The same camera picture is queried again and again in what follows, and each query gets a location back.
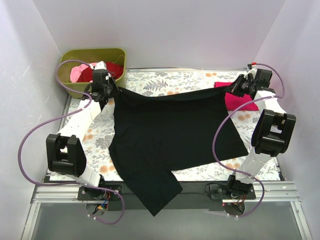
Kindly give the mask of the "pink garment in bin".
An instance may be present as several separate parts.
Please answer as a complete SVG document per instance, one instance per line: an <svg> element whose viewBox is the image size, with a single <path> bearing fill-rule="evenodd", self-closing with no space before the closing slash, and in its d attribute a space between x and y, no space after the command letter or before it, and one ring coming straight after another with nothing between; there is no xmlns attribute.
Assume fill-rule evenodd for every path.
<svg viewBox="0 0 320 240"><path fill-rule="evenodd" d="M75 66L71 69L70 72L70 82L71 83L89 83L93 81L93 69L91 67L96 66L96 62L90 63L88 65L81 64Z"/></svg>

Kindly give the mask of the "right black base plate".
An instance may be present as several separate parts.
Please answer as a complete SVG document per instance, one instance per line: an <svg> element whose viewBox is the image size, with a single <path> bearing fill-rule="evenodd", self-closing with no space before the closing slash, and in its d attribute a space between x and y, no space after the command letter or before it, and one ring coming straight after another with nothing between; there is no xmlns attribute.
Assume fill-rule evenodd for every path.
<svg viewBox="0 0 320 240"><path fill-rule="evenodd" d="M253 188L249 190L249 193L240 195L239 193L232 193L231 190L227 189L226 185L221 183L208 183L204 187L204 191L211 200L254 200L256 194Z"/></svg>

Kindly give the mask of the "olive green plastic bin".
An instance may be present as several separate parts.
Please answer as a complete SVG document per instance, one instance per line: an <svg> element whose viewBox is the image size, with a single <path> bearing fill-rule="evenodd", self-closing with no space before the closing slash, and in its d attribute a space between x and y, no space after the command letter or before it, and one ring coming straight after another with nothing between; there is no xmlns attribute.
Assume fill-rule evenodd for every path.
<svg viewBox="0 0 320 240"><path fill-rule="evenodd" d="M123 74L120 78L114 79L118 87L126 87L126 53L121 48L88 48L74 49L65 53L61 58L63 65L57 70L59 81L66 86L68 94L80 99L83 96L86 86L91 82L70 82L70 73L72 68L81 64L91 64L103 62L111 62L123 67Z"/></svg>

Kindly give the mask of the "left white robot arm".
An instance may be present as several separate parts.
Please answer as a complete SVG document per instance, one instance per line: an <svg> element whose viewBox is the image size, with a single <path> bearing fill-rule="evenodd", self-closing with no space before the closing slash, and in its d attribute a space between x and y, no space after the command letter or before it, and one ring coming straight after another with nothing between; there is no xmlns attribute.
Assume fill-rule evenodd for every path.
<svg viewBox="0 0 320 240"><path fill-rule="evenodd" d="M98 187L102 176L88 167L82 140L112 93L118 93L119 89L105 66L96 66L92 77L89 93L92 100L84 95L78 112L70 117L57 134L48 135L46 153L48 169L51 172L65 175L84 186Z"/></svg>

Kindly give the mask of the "dark red garment in bin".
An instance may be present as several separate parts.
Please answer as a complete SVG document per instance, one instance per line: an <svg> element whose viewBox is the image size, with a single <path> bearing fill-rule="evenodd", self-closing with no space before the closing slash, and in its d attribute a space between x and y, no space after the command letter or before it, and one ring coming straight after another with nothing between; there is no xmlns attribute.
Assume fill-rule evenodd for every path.
<svg viewBox="0 0 320 240"><path fill-rule="evenodd" d="M106 67L107 70L111 73L112 77L114 79L118 79L122 76L123 71L124 71L124 67L120 66L116 63L112 63L112 62L106 62Z"/></svg>

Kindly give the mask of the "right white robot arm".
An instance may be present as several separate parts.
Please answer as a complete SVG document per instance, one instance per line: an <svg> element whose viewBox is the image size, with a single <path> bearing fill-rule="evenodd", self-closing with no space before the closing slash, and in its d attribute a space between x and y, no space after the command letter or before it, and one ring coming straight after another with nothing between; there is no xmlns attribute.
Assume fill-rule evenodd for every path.
<svg viewBox="0 0 320 240"><path fill-rule="evenodd" d="M251 137L251 150L242 165L227 180L226 193L231 198L244 197L253 189L254 177L272 158L288 149L296 116L286 113L271 89L273 72L255 68L252 64L246 74L241 74L232 84L230 93L245 95L255 102L260 118Z"/></svg>

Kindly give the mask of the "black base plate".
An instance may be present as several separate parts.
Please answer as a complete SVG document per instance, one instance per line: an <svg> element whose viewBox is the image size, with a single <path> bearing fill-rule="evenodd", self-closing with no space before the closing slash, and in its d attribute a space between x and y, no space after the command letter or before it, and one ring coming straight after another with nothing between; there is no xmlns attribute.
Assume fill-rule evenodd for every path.
<svg viewBox="0 0 320 240"><path fill-rule="evenodd" d="M249 190L249 193L240 195L239 193L232 193L231 190L227 189L226 185L221 183L208 183L204 187L204 191L211 200L254 200L256 194L253 188Z"/></svg>
<svg viewBox="0 0 320 240"><path fill-rule="evenodd" d="M111 189L119 194L122 193L121 184L107 184L102 186L103 188ZM113 192L105 192L104 190L98 190L88 187L80 187L78 191L78 201L102 201L102 200L119 201L120 198Z"/></svg>

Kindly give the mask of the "folded magenta t shirt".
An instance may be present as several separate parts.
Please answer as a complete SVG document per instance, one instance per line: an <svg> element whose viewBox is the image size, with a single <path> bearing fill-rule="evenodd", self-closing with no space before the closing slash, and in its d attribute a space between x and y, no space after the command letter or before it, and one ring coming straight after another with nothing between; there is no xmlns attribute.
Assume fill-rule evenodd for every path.
<svg viewBox="0 0 320 240"><path fill-rule="evenodd" d="M214 87L219 88L219 87L226 87L230 86L232 83L231 82L215 82ZM238 97L234 96L230 93L226 93L225 97L225 105L228 111L234 111L237 109L239 106L250 102L252 99L250 98L249 95L245 95L243 97ZM258 111L259 108L255 103L250 103L240 109L241 111Z"/></svg>

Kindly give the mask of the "black t shirt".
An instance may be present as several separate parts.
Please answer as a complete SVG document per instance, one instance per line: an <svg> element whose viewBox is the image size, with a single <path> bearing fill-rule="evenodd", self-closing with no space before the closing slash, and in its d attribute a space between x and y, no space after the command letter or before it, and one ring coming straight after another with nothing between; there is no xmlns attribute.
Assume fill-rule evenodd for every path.
<svg viewBox="0 0 320 240"><path fill-rule="evenodd" d="M152 97L121 88L114 98L109 155L153 216L182 191L174 171L248 154L225 93L217 87Z"/></svg>

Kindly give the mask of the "aluminium frame rail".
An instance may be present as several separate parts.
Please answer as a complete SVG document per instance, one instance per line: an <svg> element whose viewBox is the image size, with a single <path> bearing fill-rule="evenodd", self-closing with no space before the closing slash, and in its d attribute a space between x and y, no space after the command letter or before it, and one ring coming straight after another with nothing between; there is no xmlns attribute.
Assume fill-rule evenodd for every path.
<svg viewBox="0 0 320 240"><path fill-rule="evenodd" d="M246 202L257 202L264 193L265 202L296 202L300 200L296 186L292 181L263 181L264 190L258 182L253 183L255 196L247 196ZM208 199L205 181L185 181L180 183L183 190L179 197L204 197ZM87 196L87 192L78 185L37 186L31 198L32 203L100 203Z"/></svg>

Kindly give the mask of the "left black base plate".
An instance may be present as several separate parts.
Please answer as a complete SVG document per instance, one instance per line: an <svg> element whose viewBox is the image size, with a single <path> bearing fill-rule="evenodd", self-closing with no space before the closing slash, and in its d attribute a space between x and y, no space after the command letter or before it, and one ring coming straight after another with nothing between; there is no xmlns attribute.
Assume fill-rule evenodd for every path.
<svg viewBox="0 0 320 240"><path fill-rule="evenodd" d="M111 189L119 194L122 193L121 184L107 184L102 186L103 188ZM88 187L80 187L78 191L78 201L102 201L102 200L119 201L120 198L113 192L105 192L104 190L98 190Z"/></svg>

